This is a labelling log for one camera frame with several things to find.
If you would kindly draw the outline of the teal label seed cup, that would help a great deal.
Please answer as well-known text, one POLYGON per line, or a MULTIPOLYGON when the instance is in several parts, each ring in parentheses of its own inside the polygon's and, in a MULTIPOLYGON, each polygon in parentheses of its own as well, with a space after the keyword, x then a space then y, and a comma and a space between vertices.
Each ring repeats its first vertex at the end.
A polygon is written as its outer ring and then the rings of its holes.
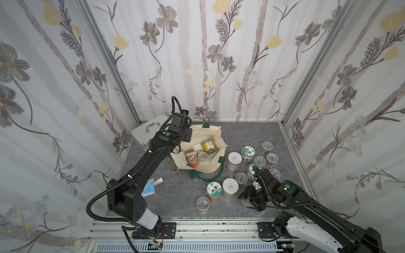
POLYGON ((239 185, 244 185, 244 184, 248 183, 248 176, 247 176, 247 174, 245 174, 243 172, 239 172, 236 174, 235 180, 237 181, 237 183, 239 185))

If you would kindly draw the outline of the yellow label tall jar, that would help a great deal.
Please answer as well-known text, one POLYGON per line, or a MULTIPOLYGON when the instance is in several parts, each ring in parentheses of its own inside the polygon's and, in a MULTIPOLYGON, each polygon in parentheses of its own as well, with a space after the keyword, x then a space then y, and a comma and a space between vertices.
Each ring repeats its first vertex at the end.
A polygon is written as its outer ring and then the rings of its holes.
POLYGON ((208 154, 211 155, 212 153, 217 151, 217 146, 213 140, 206 140, 202 144, 203 150, 208 154))

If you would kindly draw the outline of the cream canvas tote bag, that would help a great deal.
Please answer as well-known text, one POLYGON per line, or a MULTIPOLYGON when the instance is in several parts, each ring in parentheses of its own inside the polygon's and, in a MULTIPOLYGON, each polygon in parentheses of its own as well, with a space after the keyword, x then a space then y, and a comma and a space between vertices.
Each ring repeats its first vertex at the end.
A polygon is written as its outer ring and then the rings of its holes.
POLYGON ((191 179, 218 180, 224 170, 226 143, 220 126, 208 123, 192 125, 190 142, 181 142, 169 155, 174 172, 189 171, 191 179))

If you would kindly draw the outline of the purple flower lid jar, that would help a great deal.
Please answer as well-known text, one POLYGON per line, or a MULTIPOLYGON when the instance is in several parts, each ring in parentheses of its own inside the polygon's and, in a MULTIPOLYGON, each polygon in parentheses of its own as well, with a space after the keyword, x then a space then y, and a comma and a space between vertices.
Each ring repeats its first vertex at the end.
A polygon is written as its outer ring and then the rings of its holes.
POLYGON ((256 168, 257 170, 262 170, 262 166, 260 166, 259 164, 257 164, 257 163, 251 163, 251 164, 249 165, 249 167, 248 167, 248 170, 247 170, 247 175, 248 175, 248 177, 250 177, 250 178, 254 177, 254 175, 255 175, 255 173, 256 173, 255 168, 256 168))

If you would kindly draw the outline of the white lid seed jar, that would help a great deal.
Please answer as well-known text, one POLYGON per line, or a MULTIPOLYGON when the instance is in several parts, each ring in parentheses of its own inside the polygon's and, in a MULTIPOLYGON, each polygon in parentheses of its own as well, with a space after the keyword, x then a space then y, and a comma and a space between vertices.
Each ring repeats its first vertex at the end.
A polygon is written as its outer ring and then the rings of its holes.
POLYGON ((234 178, 227 178, 223 181, 222 188, 223 196, 227 199, 233 199, 238 193, 239 184, 234 178))

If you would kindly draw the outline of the red label seed jar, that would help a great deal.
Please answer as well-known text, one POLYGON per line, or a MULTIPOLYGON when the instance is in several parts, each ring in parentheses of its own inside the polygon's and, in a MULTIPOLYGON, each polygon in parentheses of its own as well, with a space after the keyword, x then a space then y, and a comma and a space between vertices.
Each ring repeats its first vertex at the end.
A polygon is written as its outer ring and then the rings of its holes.
POLYGON ((210 182, 207 186, 207 198, 210 202, 218 202, 222 195, 222 185, 219 182, 210 182))

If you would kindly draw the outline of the silver lid text jar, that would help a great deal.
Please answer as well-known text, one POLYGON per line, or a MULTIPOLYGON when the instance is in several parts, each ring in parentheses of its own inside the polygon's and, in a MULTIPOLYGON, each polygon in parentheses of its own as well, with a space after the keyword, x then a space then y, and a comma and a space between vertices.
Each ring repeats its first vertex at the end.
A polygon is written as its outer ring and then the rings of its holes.
POLYGON ((242 156, 238 152, 231 152, 227 156, 226 167, 229 171, 235 172, 239 169, 242 163, 242 156))

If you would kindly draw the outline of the large strawberry label jar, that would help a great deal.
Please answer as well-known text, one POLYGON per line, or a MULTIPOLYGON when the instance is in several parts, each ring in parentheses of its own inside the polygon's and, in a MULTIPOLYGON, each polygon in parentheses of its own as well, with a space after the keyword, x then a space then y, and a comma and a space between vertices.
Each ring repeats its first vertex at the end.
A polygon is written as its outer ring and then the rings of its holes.
POLYGON ((255 149, 251 146, 244 146, 241 150, 242 163, 250 163, 255 156, 255 149))

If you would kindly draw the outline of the clear lid green seed cup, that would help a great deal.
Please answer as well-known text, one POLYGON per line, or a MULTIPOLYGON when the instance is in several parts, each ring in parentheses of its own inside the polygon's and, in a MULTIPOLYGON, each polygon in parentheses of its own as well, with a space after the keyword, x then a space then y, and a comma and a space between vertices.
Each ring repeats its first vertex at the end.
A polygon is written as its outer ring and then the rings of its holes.
POLYGON ((264 141, 261 145, 261 152, 267 154, 273 150, 273 144, 269 141, 264 141))

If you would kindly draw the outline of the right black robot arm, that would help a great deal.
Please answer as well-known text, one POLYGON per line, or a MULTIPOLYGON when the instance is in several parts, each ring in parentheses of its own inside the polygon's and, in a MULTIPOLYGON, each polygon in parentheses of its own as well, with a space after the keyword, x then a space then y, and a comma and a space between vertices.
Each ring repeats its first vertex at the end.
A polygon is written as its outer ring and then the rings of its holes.
POLYGON ((254 168, 260 188, 247 186, 238 196, 253 209, 262 212, 271 202, 280 210, 268 225, 259 225, 260 236, 276 239, 292 237, 307 241, 328 253, 381 253, 381 235, 369 227, 363 229, 318 203, 292 181, 279 182, 268 170, 254 168))

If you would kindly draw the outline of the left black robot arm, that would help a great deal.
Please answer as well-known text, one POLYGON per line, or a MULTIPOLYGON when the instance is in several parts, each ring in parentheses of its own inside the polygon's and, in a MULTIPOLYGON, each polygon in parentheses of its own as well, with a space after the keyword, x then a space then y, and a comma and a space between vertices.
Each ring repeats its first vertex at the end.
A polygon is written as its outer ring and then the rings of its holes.
POLYGON ((144 228, 144 234, 157 236, 161 233, 161 218, 147 208, 141 195, 161 162, 167 158, 181 142, 190 142, 193 130, 187 110, 172 113, 171 121, 166 122, 149 140, 148 151, 138 163, 119 180, 110 180, 107 185, 108 209, 132 225, 144 228))

